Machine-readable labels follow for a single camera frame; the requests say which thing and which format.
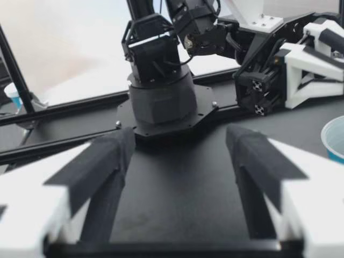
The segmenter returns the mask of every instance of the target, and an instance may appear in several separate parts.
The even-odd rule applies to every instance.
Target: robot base
[[[118,106],[117,125],[131,127],[138,137],[151,139],[178,132],[187,132],[195,128],[204,118],[217,111],[214,94],[211,88],[195,85],[197,108],[181,120],[162,124],[150,124],[135,118],[131,100]]]

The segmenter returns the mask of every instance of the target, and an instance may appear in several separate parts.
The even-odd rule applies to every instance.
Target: plastic cup
[[[6,96],[12,100],[16,107],[20,109],[22,106],[22,100],[19,97],[15,84],[12,82],[9,85],[7,85],[4,89],[4,92]]]
[[[324,126],[321,140],[328,157],[344,164],[344,116],[337,117]]]

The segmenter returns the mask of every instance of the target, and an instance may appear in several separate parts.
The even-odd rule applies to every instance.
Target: bolt
[[[122,128],[122,123],[121,121],[116,122],[116,128],[121,129]]]

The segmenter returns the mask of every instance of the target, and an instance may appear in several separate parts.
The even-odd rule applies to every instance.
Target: cable
[[[182,63],[172,63],[170,61],[166,61],[165,60],[165,56],[163,57],[163,62],[167,65],[170,65],[170,66],[183,66],[183,65],[186,65],[187,63],[189,63],[194,57],[191,56],[189,59],[187,59],[185,62],[182,62]]]
[[[216,16],[218,17],[221,13],[221,0],[216,0],[216,2],[217,2]]]
[[[231,45],[236,51],[241,52],[242,47],[232,38],[231,33],[229,32],[226,36],[226,41]]]
[[[212,12],[213,10],[212,10],[212,8],[211,8],[211,6],[210,6],[208,0],[203,0],[203,2],[204,2],[205,5],[208,7],[208,9]],[[221,1],[220,1],[220,0],[216,0],[216,2],[217,2],[217,11],[216,11],[215,13],[213,13],[213,14],[214,14],[214,16],[215,16],[216,18],[218,18],[219,14],[220,14],[220,12],[221,12]]]
[[[277,52],[277,50],[281,47],[281,45],[285,41],[286,41],[285,38],[282,38],[282,39],[279,39],[279,40],[276,41],[276,43],[274,44],[273,50],[271,50],[271,53],[269,54],[269,57],[267,58],[264,66],[262,66],[262,68],[260,69],[260,72],[264,71],[267,68],[270,59],[272,58],[272,56]]]

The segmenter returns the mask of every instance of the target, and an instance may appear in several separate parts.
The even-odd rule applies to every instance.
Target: black table surface
[[[213,85],[220,106],[235,103],[232,82]],[[226,242],[248,239],[225,144],[228,123],[326,156],[320,131],[344,113],[344,99],[319,99],[293,111],[206,127],[167,145],[138,145],[114,222],[113,242]],[[46,120],[26,144],[115,128],[116,107]]]

